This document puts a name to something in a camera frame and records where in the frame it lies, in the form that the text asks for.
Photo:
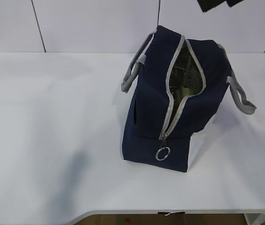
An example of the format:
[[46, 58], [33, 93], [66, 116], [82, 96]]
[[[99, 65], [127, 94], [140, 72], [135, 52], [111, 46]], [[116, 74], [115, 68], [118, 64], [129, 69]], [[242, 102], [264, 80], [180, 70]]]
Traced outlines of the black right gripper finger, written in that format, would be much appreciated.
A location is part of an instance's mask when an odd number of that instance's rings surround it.
[[225, 2], [225, 0], [197, 0], [202, 12], [207, 12], [218, 5]]
[[236, 5], [236, 4], [238, 4], [238, 3], [242, 2], [242, 1], [244, 1], [244, 0], [226, 0], [227, 5], [229, 7], [233, 7], [234, 5]]

